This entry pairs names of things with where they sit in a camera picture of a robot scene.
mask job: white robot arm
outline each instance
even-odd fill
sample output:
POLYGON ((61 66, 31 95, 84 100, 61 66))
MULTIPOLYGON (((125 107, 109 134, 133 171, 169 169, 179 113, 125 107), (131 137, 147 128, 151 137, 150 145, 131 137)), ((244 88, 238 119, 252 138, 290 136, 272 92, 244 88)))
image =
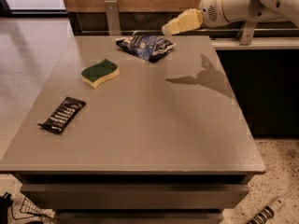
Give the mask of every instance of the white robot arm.
POLYGON ((209 27, 235 21, 291 21, 299 27, 299 0, 202 0, 199 8, 209 27))

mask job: black snack bar wrapper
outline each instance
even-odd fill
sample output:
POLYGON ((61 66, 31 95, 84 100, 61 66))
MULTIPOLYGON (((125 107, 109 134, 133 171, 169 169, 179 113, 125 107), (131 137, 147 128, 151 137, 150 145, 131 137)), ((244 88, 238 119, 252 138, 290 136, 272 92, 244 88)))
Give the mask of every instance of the black snack bar wrapper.
POLYGON ((117 39, 116 44, 125 52, 149 62, 156 62, 176 46, 176 43, 156 35, 132 35, 117 39))
POLYGON ((66 96, 47 121, 38 123, 38 125, 51 133, 61 134, 67 124, 85 105, 86 103, 83 101, 66 96))

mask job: green and yellow sponge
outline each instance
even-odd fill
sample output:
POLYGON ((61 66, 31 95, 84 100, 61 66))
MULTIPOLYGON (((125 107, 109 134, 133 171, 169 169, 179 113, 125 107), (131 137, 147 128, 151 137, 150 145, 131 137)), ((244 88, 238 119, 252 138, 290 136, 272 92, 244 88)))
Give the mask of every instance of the green and yellow sponge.
POLYGON ((96 89, 101 83, 118 76, 119 73, 119 67, 116 64, 104 59, 102 62, 84 69, 81 77, 84 82, 96 89))

